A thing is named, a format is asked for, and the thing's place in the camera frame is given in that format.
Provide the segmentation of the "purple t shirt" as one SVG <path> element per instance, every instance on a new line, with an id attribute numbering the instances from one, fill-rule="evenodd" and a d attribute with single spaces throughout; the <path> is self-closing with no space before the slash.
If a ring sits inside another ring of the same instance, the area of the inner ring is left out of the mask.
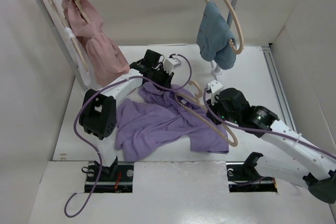
<path id="1" fill-rule="evenodd" d="M 228 143 L 221 137 L 226 130 L 207 118 L 204 109 L 185 102 L 180 106 L 171 91 L 160 91 L 146 82 L 138 91 L 143 102 L 124 99 L 117 108 L 114 148 L 126 161 L 139 161 L 159 147 L 182 136 L 190 139 L 192 152 L 226 154 Z"/>

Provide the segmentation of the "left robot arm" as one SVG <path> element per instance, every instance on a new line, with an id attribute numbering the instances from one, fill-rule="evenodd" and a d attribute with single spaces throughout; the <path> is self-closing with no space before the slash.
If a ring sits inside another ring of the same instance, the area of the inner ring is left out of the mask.
<path id="1" fill-rule="evenodd" d="M 164 70 L 164 64 L 169 60 L 160 61 L 161 57 L 163 57 L 162 54 L 148 49 L 144 58 L 130 64 L 128 73 L 122 74 L 98 91 L 90 89 L 86 92 L 73 129 L 75 134 L 98 154 L 98 161 L 94 163 L 93 168 L 88 169 L 88 174 L 100 175 L 105 180 L 112 180 L 117 175 L 118 159 L 115 158 L 111 163 L 103 163 L 103 154 L 78 133 L 77 124 L 83 127 L 85 133 L 92 134 L 102 141 L 109 137 L 116 127 L 118 103 L 132 90 L 146 81 L 153 81 L 162 89 L 170 89 L 174 76 L 173 67 L 168 71 Z"/>

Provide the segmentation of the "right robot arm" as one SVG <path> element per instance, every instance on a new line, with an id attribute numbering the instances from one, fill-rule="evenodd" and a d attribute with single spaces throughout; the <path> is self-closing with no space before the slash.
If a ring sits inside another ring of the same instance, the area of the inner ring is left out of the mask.
<path id="1" fill-rule="evenodd" d="M 324 151 L 293 131 L 277 114 L 264 106 L 253 106 L 235 88 L 208 83 L 204 95 L 207 117 L 215 124 L 242 130 L 268 142 L 292 158 L 282 164 L 262 153 L 251 153 L 243 165 L 247 178 L 273 177 L 302 188 L 327 204 L 335 203 L 335 155 Z"/>

